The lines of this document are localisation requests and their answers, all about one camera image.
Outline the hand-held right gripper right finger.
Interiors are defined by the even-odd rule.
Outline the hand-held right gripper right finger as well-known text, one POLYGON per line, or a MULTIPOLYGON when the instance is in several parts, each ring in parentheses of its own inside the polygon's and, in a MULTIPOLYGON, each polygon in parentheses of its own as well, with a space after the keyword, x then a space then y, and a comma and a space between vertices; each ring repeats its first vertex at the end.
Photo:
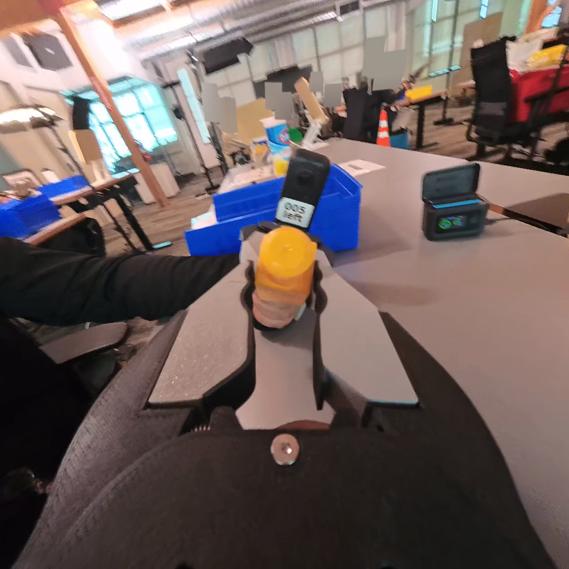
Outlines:
POLYGON ((413 407, 419 402, 378 308, 317 261, 312 384, 317 409, 413 407))

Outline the orange rounded block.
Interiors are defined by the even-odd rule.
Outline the orange rounded block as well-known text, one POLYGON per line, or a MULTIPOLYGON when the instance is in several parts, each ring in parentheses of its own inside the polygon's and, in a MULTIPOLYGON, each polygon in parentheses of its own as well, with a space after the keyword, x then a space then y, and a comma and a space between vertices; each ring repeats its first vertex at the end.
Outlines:
POLYGON ((317 243, 291 226, 263 236, 255 266, 255 292, 260 300, 302 306, 312 291, 317 243))

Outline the blue plastic bin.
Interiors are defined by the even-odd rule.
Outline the blue plastic bin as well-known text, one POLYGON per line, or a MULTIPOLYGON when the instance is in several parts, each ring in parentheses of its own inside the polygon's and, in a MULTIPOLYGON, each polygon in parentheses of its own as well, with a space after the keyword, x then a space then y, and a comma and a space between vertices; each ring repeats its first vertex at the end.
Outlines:
POLYGON ((1 203, 1 237, 28 238, 61 219, 57 206, 39 194, 1 203))
MULTIPOLYGON (((184 232, 190 255, 239 252, 243 228, 274 221, 283 182, 281 176, 215 194, 213 209, 193 219, 191 228, 184 232)), ((361 188, 362 184, 339 165, 331 165, 309 232, 333 252, 358 247, 361 188)))

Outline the person's left forearm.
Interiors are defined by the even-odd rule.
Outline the person's left forearm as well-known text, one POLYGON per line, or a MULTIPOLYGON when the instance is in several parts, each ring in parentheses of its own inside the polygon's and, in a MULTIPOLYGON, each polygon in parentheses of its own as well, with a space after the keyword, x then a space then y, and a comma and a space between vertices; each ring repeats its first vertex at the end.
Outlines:
POLYGON ((187 309, 239 264, 238 254, 97 257, 1 238, 1 315, 70 326, 187 309))

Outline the person's left hand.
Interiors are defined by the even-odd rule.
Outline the person's left hand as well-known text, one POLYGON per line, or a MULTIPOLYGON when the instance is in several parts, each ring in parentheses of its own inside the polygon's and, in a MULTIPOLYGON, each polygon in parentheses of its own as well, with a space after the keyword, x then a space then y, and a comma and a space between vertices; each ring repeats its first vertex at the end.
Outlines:
POLYGON ((258 293, 252 293, 253 326, 259 331, 283 330, 298 322, 307 308, 307 302, 301 306, 284 302, 264 300, 258 293))

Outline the white laptop stand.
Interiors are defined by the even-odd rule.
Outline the white laptop stand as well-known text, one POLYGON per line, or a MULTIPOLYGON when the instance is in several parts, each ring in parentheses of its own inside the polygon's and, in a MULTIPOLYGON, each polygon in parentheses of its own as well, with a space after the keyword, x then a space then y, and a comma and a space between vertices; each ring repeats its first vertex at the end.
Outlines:
POLYGON ((302 148, 309 151, 317 151, 328 146, 327 142, 319 138, 322 131, 322 126, 323 123, 321 119, 312 119, 310 121, 310 126, 307 129, 301 143, 302 148))

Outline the disinfecting wipes canister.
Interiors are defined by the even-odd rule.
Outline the disinfecting wipes canister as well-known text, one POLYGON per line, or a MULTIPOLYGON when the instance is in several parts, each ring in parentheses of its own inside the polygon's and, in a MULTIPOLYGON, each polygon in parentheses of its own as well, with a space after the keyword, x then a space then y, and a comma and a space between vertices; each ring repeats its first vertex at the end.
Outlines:
POLYGON ((277 177, 286 176, 292 155, 287 121, 285 119, 267 117, 261 119, 261 123, 265 128, 268 149, 273 160, 275 175, 277 177))

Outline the white paper sheet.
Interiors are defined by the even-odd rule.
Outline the white paper sheet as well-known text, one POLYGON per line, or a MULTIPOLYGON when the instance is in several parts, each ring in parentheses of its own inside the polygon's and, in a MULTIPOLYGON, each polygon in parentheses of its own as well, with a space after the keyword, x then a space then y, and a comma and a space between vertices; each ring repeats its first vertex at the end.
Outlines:
POLYGON ((346 162, 338 164, 338 166, 354 178, 385 169, 385 166, 381 164, 361 159, 348 160, 346 162))

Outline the beige cardboard panel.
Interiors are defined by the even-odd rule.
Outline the beige cardboard panel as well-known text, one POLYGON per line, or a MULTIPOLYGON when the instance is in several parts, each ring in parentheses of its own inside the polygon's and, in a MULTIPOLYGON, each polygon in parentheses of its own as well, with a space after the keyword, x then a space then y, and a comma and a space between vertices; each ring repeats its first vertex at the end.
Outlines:
POLYGON ((328 117, 316 96, 311 91, 309 82, 306 78, 300 76, 294 86, 296 93, 299 95, 302 104, 309 114, 310 120, 313 122, 319 122, 321 125, 326 124, 328 122, 328 117))
POLYGON ((236 108, 237 135, 241 142, 250 145, 252 140, 265 135, 265 127, 261 123, 264 118, 270 118, 272 111, 266 109, 263 97, 236 108))

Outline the black charging case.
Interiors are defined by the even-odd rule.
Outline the black charging case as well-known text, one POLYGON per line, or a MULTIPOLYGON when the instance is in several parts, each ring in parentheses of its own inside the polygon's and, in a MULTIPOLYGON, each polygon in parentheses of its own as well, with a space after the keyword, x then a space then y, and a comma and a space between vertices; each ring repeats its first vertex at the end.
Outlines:
POLYGON ((422 178, 423 236, 429 241, 479 237, 489 203, 478 194, 480 165, 427 172, 422 178))

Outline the black studio light on stand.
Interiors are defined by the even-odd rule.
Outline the black studio light on stand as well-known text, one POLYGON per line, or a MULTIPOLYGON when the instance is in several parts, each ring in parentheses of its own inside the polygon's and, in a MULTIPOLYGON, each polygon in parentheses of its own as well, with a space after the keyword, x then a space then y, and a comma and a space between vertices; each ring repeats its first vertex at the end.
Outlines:
POLYGON ((228 172, 228 164, 223 150, 223 135, 221 123, 228 122, 230 127, 236 128, 234 119, 234 101, 224 103, 218 94, 216 84, 207 82, 207 78, 217 72, 223 71, 239 63, 239 55, 248 55, 252 44, 245 37, 234 38, 224 44, 208 48, 192 47, 187 50, 189 63, 194 71, 199 88, 199 101, 202 106, 210 141, 216 152, 216 157, 223 175, 228 172))

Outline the black floor lamp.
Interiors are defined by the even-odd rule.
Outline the black floor lamp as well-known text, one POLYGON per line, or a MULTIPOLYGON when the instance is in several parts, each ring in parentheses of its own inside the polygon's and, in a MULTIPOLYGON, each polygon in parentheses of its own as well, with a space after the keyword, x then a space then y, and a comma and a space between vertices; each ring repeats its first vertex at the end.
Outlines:
POLYGON ((452 74, 459 69, 459 65, 454 65, 453 59, 455 54, 456 48, 456 31, 458 27, 458 17, 459 17, 459 7, 460 1, 454 1, 454 10, 452 15, 452 23, 451 23, 451 34, 450 34, 450 45, 449 45, 449 52, 448 52, 448 61, 445 75, 445 92, 443 95, 440 96, 442 101, 442 112, 440 117, 433 121, 434 126, 453 126, 455 124, 455 120, 448 114, 449 105, 450 105, 450 93, 451 93, 451 79, 452 74))

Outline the black light stand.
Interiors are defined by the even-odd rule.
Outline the black light stand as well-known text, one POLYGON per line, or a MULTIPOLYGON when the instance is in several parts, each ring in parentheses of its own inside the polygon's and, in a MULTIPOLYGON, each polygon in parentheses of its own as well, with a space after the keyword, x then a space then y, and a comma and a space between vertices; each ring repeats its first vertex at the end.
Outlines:
MULTIPOLYGON (((17 105, 8 110, 1 111, 1 133, 15 134, 18 132, 25 132, 27 130, 49 129, 56 141, 60 144, 62 152, 67 155, 76 170, 85 178, 87 175, 83 167, 75 159, 73 153, 68 149, 57 131, 56 120, 60 119, 61 118, 57 116, 52 109, 46 106, 38 104, 17 105)), ((153 244, 140 226, 138 219, 132 212, 132 208, 127 205, 124 200, 124 184, 125 182, 133 179, 134 177, 132 175, 128 175, 122 179, 112 178, 110 181, 104 181, 96 184, 92 184, 90 181, 87 181, 87 187, 89 188, 87 198, 97 206, 103 207, 111 218, 116 231, 124 238, 127 245, 129 245, 132 250, 138 251, 138 247, 134 245, 123 226, 120 225, 117 218, 111 214, 106 205, 108 200, 115 200, 143 248, 147 252, 153 252, 155 249, 153 244)))

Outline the silver air duct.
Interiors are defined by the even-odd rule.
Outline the silver air duct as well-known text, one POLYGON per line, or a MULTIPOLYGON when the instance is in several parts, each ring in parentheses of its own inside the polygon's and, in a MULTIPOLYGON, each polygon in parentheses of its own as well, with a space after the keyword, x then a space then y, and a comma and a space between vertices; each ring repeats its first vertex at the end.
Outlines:
POLYGON ((333 11, 338 1, 96 1, 142 60, 195 44, 224 43, 333 11))

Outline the wooden post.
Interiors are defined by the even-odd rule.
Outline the wooden post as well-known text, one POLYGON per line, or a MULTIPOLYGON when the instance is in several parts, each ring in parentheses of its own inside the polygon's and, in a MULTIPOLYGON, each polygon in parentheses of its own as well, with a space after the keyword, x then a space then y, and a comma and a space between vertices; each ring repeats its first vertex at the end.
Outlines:
POLYGON ((76 54, 84 72, 89 78, 93 89, 97 92, 100 102, 105 106, 113 124, 117 127, 125 145, 129 149, 136 168, 142 175, 143 180, 146 182, 155 202, 161 207, 166 208, 169 206, 167 196, 162 190, 159 181, 155 177, 152 169, 145 161, 141 151, 139 150, 135 139, 124 121, 123 116, 119 112, 112 94, 109 89, 108 82, 106 81, 101 69, 89 52, 86 44, 84 43, 80 32, 78 31, 75 23, 72 20, 71 13, 67 8, 59 6, 54 15, 55 21, 59 25, 61 31, 65 35, 67 41, 71 45, 74 53, 76 54))

